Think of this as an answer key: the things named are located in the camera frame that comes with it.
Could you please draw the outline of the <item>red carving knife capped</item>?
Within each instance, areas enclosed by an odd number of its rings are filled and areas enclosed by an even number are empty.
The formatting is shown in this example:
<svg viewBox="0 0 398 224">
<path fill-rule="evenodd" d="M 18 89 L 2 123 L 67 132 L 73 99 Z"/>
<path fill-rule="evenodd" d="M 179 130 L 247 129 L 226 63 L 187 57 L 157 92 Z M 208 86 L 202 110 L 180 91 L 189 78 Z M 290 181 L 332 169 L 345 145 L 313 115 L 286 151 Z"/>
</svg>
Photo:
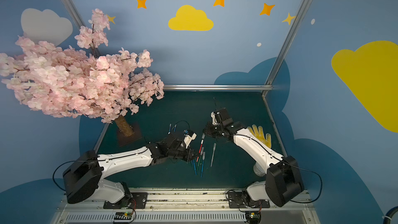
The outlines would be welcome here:
<svg viewBox="0 0 398 224">
<path fill-rule="evenodd" d="M 200 155 L 202 154 L 202 149 L 203 149 L 203 143 L 204 143 L 205 136 L 206 136 L 205 133 L 203 133 L 202 137 L 201 137 L 201 145 L 200 145 L 200 149 L 199 149 L 199 155 L 197 157 L 196 162 L 199 161 Z"/>
</svg>

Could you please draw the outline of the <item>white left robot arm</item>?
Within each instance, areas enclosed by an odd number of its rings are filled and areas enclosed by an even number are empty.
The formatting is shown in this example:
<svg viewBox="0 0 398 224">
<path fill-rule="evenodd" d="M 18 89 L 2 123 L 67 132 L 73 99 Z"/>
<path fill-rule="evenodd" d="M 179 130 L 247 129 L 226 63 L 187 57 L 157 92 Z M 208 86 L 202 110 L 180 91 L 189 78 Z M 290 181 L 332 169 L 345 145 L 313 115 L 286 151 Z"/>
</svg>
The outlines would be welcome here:
<svg viewBox="0 0 398 224">
<path fill-rule="evenodd" d="M 168 159 L 190 162 L 197 157 L 190 146 L 196 136 L 192 130 L 172 132 L 159 142 L 132 151 L 109 155 L 99 155 L 94 150 L 85 152 L 63 173 L 67 202 L 104 200 L 108 208 L 132 207 L 133 196 L 127 184 L 107 178 L 123 171 L 162 164 Z"/>
</svg>

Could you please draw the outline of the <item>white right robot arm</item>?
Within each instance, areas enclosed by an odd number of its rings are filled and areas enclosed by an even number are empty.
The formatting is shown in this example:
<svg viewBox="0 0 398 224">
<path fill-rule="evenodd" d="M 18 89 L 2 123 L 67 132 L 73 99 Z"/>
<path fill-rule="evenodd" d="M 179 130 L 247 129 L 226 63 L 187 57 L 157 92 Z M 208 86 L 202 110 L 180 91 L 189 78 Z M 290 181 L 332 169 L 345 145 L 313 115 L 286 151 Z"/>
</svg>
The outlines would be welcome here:
<svg viewBox="0 0 398 224">
<path fill-rule="evenodd" d="M 254 133 L 241 122 L 235 122 L 226 108 L 210 114 L 204 129 L 212 138 L 227 138 L 249 154 L 254 161 L 254 172 L 264 181 L 255 182 L 243 190 L 246 205 L 257 201 L 270 200 L 282 207 L 304 191 L 300 168 L 292 157 L 273 151 L 263 144 Z"/>
</svg>

